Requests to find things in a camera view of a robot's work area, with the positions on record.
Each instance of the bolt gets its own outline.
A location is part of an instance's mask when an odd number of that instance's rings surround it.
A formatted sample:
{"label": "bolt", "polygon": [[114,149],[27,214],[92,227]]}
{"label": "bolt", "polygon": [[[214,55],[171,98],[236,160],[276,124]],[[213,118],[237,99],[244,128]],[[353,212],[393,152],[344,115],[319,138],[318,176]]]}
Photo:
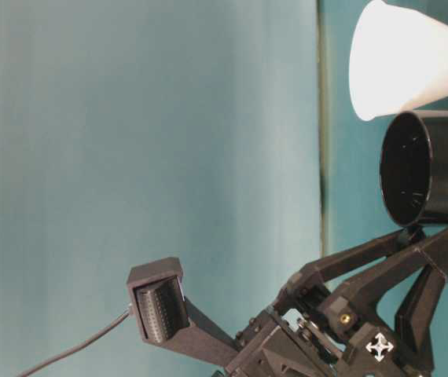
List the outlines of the bolt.
{"label": "bolt", "polygon": [[342,324],[349,324],[351,322],[351,315],[350,314],[343,314],[340,318],[340,322]]}

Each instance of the black cup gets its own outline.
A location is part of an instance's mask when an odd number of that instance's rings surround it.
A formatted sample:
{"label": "black cup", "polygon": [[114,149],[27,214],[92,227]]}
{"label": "black cup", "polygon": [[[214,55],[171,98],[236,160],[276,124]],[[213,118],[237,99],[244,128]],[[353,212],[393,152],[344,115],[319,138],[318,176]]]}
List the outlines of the black cup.
{"label": "black cup", "polygon": [[448,224],[448,112],[394,118],[383,141],[380,183],[398,225]]}

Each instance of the teal wall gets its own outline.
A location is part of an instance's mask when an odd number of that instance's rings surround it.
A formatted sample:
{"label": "teal wall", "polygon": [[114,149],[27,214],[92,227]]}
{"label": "teal wall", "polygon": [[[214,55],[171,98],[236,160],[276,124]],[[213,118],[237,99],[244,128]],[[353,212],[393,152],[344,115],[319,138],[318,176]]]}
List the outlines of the teal wall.
{"label": "teal wall", "polygon": [[[175,255],[231,334],[321,241],[314,1],[0,0],[0,375]],[[40,376],[210,375],[133,320]]]}
{"label": "teal wall", "polygon": [[[398,228],[382,203],[378,176],[381,143],[391,117],[361,121],[351,106],[348,89],[351,38],[358,16],[368,2],[319,2],[324,246],[328,254]],[[386,3],[420,10],[448,24],[448,0],[387,0]],[[448,99],[431,104],[429,108],[448,109]],[[389,323],[410,283],[411,280],[398,286],[380,304],[379,312]],[[448,376],[448,285],[431,328],[436,360],[434,375]]]}

